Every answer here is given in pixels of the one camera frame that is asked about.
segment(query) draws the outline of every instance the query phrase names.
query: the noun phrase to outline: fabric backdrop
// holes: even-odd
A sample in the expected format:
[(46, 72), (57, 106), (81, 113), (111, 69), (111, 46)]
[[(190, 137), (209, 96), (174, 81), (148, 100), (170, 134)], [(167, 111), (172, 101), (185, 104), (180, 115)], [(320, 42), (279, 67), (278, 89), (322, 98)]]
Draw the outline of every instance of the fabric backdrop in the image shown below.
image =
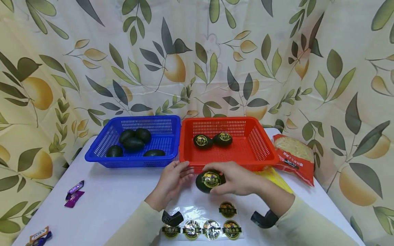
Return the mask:
[(366, 245), (391, 245), (394, 0), (1, 2), (1, 245), (109, 119), (167, 114), (307, 143)]

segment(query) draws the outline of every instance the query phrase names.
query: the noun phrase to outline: red plastic bag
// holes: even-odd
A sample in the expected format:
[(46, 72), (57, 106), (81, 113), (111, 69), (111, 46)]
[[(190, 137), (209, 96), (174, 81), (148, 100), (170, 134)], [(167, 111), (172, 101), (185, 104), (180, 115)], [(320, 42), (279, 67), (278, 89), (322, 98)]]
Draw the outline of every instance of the red plastic bag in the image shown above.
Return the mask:
[(273, 145), (280, 159), (274, 167), (285, 172), (292, 172), (302, 181), (314, 187), (313, 151), (300, 141), (282, 134), (273, 137)]

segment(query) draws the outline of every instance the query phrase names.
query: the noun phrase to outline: dark green avocado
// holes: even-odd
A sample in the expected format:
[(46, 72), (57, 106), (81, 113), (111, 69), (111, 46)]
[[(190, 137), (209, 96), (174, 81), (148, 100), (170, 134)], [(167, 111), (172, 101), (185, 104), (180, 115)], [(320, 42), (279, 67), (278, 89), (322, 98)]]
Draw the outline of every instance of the dark green avocado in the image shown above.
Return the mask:
[(152, 139), (152, 134), (144, 128), (138, 128), (136, 130), (136, 137), (141, 139), (145, 144), (148, 144)]
[(145, 152), (144, 156), (164, 156), (165, 152), (163, 150), (148, 150)]
[(107, 150), (106, 157), (122, 157), (123, 156), (123, 149), (117, 145), (113, 145), (109, 147)]
[(138, 152), (144, 149), (145, 144), (141, 139), (129, 137), (123, 142), (123, 147), (128, 152)]
[(222, 185), (225, 182), (224, 175), (220, 175), (220, 172), (216, 170), (202, 172), (196, 178), (197, 188), (207, 194), (211, 192), (212, 188)]
[(124, 130), (124, 131), (121, 133), (120, 137), (119, 137), (119, 143), (123, 144), (123, 142), (124, 142), (126, 139), (128, 139), (128, 138), (130, 138), (130, 137), (134, 137), (134, 135), (135, 135), (135, 132), (134, 132), (133, 129)]
[(195, 135), (193, 143), (197, 148), (203, 150), (211, 148), (214, 144), (213, 140), (204, 134)]
[(214, 143), (220, 147), (227, 147), (232, 144), (232, 137), (227, 132), (221, 132), (214, 136)]

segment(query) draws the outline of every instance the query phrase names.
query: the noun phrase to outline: purple candy wrapper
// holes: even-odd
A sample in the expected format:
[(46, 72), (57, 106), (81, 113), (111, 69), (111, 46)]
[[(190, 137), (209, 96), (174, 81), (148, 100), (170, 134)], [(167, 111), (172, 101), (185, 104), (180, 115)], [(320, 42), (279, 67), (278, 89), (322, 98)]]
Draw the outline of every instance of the purple candy wrapper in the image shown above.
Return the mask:
[(68, 192), (67, 192), (67, 196), (66, 196), (66, 200), (68, 201), (71, 198), (71, 195), (74, 194), (76, 191), (79, 191), (85, 184), (85, 181), (82, 180), (81, 182), (79, 182), (77, 185), (75, 185), (73, 188), (71, 188)]
[(71, 194), (70, 200), (68, 200), (64, 206), (73, 208), (75, 206), (76, 202), (79, 200), (79, 198), (84, 193), (85, 192), (83, 192), (83, 191), (76, 191), (75, 193)]

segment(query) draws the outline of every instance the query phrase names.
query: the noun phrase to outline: sleeve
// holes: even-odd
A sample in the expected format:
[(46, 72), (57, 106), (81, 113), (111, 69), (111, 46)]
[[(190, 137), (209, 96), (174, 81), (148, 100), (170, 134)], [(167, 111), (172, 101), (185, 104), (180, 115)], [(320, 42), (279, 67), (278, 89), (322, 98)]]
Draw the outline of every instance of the sleeve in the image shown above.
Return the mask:
[(358, 245), (331, 221), (295, 197), (290, 209), (279, 218), (276, 226), (292, 246)]
[(163, 210), (158, 212), (142, 201), (128, 220), (112, 235), (105, 246), (146, 246), (164, 226)]

